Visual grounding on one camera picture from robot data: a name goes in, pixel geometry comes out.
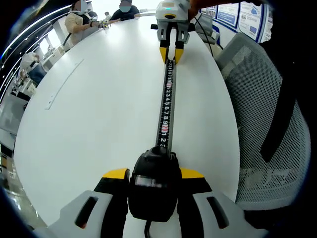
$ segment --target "white table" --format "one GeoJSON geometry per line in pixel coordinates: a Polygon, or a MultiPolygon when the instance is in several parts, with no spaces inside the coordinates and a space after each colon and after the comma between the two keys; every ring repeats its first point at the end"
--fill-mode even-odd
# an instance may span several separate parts
{"type": "MultiPolygon", "coordinates": [[[[138,157],[155,145],[164,64],[152,23],[155,17],[141,17],[89,36],[53,66],[32,97],[14,161],[48,225],[68,202],[93,190],[104,173],[124,167],[132,172],[138,157]]],[[[190,34],[177,65],[172,150],[181,166],[203,173],[214,189],[235,200],[239,141],[233,107],[211,54],[190,34]]],[[[177,219],[152,223],[151,234],[180,237],[177,219]]],[[[142,237],[144,225],[128,214],[124,237],[142,237]]]]}

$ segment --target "chair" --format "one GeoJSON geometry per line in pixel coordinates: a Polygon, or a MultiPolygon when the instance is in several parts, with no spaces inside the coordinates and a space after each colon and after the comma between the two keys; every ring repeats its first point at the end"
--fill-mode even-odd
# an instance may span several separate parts
{"type": "Polygon", "coordinates": [[[24,105],[27,103],[11,94],[6,95],[0,107],[0,128],[17,135],[24,114],[24,105]]]}
{"type": "Polygon", "coordinates": [[[297,101],[283,140],[266,163],[260,150],[283,79],[265,50],[242,33],[237,33],[215,60],[238,126],[240,176],[236,203],[249,211],[289,206],[301,188],[311,156],[309,129],[297,101]]]}
{"type": "MultiPolygon", "coordinates": [[[[201,26],[204,28],[209,43],[213,44],[213,45],[216,44],[217,40],[219,38],[219,33],[213,32],[212,16],[209,16],[206,14],[200,14],[200,16],[198,16],[197,20],[201,24],[201,26]]],[[[206,36],[204,34],[204,31],[202,30],[202,28],[200,27],[200,25],[197,22],[195,23],[195,28],[196,28],[196,32],[198,33],[200,38],[203,40],[203,42],[208,43],[206,36]]]]}

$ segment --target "tape measure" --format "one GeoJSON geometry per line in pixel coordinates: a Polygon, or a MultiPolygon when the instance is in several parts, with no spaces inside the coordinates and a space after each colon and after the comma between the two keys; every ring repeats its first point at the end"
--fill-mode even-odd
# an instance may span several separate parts
{"type": "Polygon", "coordinates": [[[175,60],[167,59],[156,145],[171,150],[176,89],[175,60]]]}

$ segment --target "blue sign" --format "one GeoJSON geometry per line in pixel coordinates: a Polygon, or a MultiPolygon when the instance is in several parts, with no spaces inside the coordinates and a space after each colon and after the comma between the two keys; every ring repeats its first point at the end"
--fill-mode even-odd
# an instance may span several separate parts
{"type": "Polygon", "coordinates": [[[218,13],[218,19],[223,20],[225,22],[228,22],[228,23],[231,23],[232,25],[234,25],[236,16],[232,15],[232,14],[229,14],[229,13],[226,13],[226,12],[219,12],[218,13]]]}
{"type": "Polygon", "coordinates": [[[239,3],[219,5],[217,19],[233,27],[236,27],[238,20],[238,11],[239,3]]]}

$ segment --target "white wall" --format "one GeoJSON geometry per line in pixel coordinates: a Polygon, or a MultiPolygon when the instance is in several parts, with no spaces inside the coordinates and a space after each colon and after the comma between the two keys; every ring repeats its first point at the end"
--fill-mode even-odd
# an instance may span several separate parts
{"type": "MultiPolygon", "coordinates": [[[[133,0],[132,4],[140,9],[156,9],[162,0],[133,0]]],[[[104,19],[105,12],[108,11],[111,15],[119,9],[120,0],[93,0],[92,6],[98,19],[104,19]]]]}

